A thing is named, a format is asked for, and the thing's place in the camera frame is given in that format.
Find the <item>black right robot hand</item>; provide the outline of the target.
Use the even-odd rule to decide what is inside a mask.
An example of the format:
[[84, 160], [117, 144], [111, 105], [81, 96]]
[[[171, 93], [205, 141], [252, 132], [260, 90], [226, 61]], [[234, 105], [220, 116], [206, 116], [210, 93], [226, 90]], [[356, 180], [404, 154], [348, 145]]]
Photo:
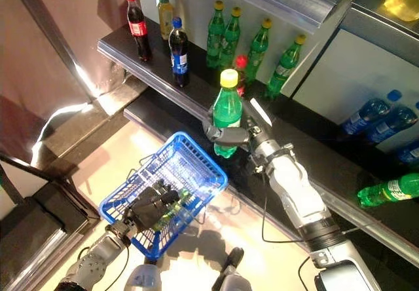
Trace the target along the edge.
[[213, 105], [202, 121], [204, 134], [209, 141], [220, 146], [233, 147], [249, 145], [256, 149], [265, 141], [272, 140], [272, 124], [267, 112], [255, 99], [242, 100], [242, 121], [239, 127], [221, 128], [213, 124]]

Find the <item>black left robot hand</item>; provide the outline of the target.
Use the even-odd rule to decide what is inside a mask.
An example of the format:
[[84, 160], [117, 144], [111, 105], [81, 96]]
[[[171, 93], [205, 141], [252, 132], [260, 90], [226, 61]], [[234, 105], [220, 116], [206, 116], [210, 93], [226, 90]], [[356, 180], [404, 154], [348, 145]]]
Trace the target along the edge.
[[170, 206], [180, 200], [179, 193], [163, 179], [146, 187], [125, 209], [122, 220], [133, 223], [137, 232], [152, 228], [169, 212]]

